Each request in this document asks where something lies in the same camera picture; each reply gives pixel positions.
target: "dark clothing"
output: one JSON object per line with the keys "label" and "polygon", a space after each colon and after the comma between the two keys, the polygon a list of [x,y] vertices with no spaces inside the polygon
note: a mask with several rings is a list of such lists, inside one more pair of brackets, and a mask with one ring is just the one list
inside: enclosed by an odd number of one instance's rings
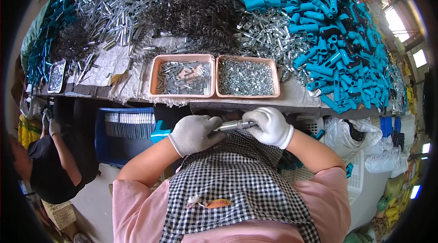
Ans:
{"label": "dark clothing", "polygon": [[30,143],[28,154],[33,161],[30,186],[44,201],[59,204],[76,195],[78,191],[62,168],[50,136]]}
{"label": "dark clothing", "polygon": [[75,186],[62,168],[51,136],[29,145],[33,160],[30,178],[32,189],[46,202],[59,204],[75,197],[96,178],[99,163],[94,149],[94,127],[98,105],[93,100],[55,98],[53,116],[61,125],[62,139],[72,154],[82,180]]}

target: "small metal tray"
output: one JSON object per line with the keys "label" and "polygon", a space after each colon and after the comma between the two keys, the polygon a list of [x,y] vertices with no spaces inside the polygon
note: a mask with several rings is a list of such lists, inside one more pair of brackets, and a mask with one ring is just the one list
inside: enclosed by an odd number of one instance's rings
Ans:
{"label": "small metal tray", "polygon": [[66,61],[61,60],[53,63],[50,67],[49,82],[47,86],[48,93],[61,92],[62,84],[64,82],[65,65]]}

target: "person in black shirt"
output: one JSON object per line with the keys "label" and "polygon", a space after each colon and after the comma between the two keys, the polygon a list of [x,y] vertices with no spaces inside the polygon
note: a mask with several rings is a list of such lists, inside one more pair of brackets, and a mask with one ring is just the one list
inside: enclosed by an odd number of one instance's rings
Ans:
{"label": "person in black shirt", "polygon": [[78,100],[58,99],[56,119],[49,122],[43,116],[41,137],[27,150],[10,135],[15,170],[44,201],[66,202],[100,174],[94,151],[95,113],[92,107],[84,110]]}

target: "white work glove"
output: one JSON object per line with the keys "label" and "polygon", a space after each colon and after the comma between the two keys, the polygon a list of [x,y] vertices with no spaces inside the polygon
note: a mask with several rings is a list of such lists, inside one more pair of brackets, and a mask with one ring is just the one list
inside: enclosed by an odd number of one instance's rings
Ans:
{"label": "white work glove", "polygon": [[54,133],[61,134],[61,126],[55,119],[50,119],[49,123],[49,134],[53,136]]}
{"label": "white work glove", "polygon": [[293,126],[287,124],[282,113],[275,108],[260,107],[244,113],[242,119],[257,123],[258,126],[246,130],[261,143],[286,149],[292,140]]}
{"label": "white work glove", "polygon": [[183,117],[169,134],[169,139],[183,158],[210,148],[220,142],[226,134],[212,131],[222,124],[218,116],[189,115]]}
{"label": "white work glove", "polygon": [[41,121],[42,121],[42,128],[48,130],[50,122],[49,122],[49,117],[46,116],[46,113],[43,113]]}

